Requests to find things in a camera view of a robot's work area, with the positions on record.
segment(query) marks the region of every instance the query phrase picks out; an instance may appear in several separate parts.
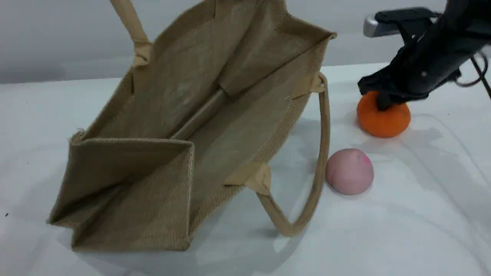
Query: pink ball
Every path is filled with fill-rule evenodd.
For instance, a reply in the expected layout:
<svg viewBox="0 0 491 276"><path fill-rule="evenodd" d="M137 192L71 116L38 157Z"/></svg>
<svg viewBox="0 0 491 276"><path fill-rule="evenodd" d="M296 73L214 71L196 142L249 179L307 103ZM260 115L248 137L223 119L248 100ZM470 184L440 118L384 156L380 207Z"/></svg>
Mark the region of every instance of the pink ball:
<svg viewBox="0 0 491 276"><path fill-rule="evenodd" d="M359 149L342 149L327 161L326 179L342 194L354 195L366 191L374 178L373 165Z"/></svg>

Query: orange ball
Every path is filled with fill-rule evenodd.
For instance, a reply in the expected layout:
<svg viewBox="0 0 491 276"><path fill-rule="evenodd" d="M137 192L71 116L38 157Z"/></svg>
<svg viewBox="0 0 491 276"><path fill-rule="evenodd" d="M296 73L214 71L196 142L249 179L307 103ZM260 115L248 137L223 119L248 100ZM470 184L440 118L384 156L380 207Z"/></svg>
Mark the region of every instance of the orange ball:
<svg viewBox="0 0 491 276"><path fill-rule="evenodd" d="M411 122L411 113L406 103L393 105L385 111L377 108L377 91L370 91L361 97L356 114L360 127L375 137L398 136Z"/></svg>

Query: jute tote bag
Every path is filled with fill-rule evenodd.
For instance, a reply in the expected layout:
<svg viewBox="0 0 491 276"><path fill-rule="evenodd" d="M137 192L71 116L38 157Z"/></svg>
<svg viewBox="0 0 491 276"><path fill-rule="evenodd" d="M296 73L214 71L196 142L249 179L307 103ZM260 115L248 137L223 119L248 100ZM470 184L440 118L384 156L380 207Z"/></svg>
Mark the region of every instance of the jute tote bag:
<svg viewBox="0 0 491 276"><path fill-rule="evenodd" d="M335 34L293 18L283 0L205 0L152 43L129 0L111 3L133 41L133 65L71 138L48 223L74 230L73 250L186 250L203 220L249 187L281 234L298 234L323 187L329 107L319 69ZM312 92L319 159L290 223L270 194L268 161Z"/></svg>

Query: white tabletop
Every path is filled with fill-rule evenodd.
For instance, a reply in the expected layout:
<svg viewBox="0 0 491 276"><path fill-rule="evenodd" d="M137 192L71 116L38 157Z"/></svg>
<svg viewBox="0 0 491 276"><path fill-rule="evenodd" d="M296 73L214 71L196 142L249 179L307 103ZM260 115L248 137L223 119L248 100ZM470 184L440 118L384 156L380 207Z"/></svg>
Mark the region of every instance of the white tabletop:
<svg viewBox="0 0 491 276"><path fill-rule="evenodd" d="M402 135L372 138L355 121L356 82L383 66L322 69L329 79L331 153L365 151L375 168L370 190L346 197L324 189L312 222L292 239L276 236L245 190L203 224L187 252L77 254L70 230L45 224L68 138L90 124L119 79L0 85L0 274L490 275L491 101L480 84L448 84L410 104L412 122ZM310 189L319 135L312 97L270 163L273 194L291 218Z"/></svg>

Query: gray wall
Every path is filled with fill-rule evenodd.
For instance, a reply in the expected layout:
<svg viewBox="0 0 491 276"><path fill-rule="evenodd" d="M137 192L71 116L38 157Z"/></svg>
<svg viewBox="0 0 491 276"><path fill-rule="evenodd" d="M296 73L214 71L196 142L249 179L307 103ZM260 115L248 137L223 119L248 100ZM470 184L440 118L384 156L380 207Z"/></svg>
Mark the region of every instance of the gray wall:
<svg viewBox="0 0 491 276"><path fill-rule="evenodd" d="M199 0L133 0L154 39ZM390 61L400 37L362 35L364 17L383 9L446 0L287 0L289 11L338 32L325 65ZM119 77L132 60L132 44L108 0L0 0L0 83Z"/></svg>

